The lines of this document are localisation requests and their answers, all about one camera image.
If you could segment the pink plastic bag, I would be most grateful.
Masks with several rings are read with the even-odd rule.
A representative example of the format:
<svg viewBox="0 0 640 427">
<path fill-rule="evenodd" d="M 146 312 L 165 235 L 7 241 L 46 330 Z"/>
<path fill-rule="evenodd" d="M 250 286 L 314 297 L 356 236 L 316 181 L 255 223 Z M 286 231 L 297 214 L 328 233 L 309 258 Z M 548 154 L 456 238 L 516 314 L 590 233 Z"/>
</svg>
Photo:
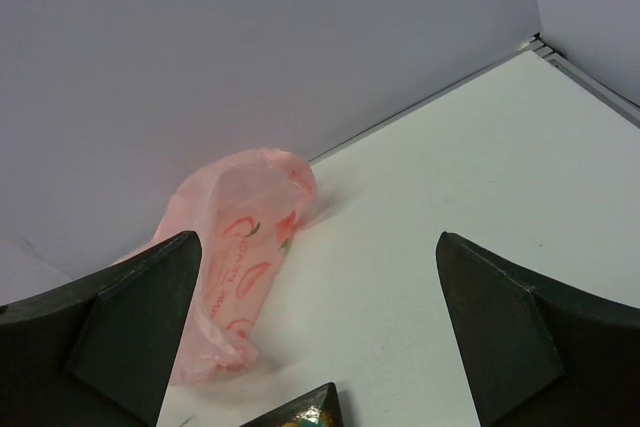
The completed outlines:
<svg viewBox="0 0 640 427">
<path fill-rule="evenodd" d="M 193 231 L 202 254 L 170 384 L 197 384 L 255 362 L 250 333 L 316 196 L 310 164 L 274 148 L 204 166 L 172 195 L 149 243 Z"/>
</svg>

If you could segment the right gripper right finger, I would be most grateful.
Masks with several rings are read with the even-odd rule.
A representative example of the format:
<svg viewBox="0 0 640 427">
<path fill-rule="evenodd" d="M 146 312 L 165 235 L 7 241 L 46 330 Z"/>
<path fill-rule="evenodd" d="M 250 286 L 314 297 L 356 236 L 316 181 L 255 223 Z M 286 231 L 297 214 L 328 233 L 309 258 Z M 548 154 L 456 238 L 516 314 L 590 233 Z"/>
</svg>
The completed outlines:
<svg viewBox="0 0 640 427">
<path fill-rule="evenodd" d="M 444 232 L 437 271 L 483 426 L 636 426 L 639 311 Z"/>
</svg>

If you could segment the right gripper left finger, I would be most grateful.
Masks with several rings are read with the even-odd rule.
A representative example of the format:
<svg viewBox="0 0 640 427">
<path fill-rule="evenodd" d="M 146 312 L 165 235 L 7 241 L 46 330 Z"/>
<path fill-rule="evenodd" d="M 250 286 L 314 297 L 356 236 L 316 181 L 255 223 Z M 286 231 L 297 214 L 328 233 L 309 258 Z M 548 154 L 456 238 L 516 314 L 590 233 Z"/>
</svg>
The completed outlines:
<svg viewBox="0 0 640 427">
<path fill-rule="evenodd" d="M 2 306 L 2 425 L 156 425 L 201 255 L 181 232 Z"/>
</svg>

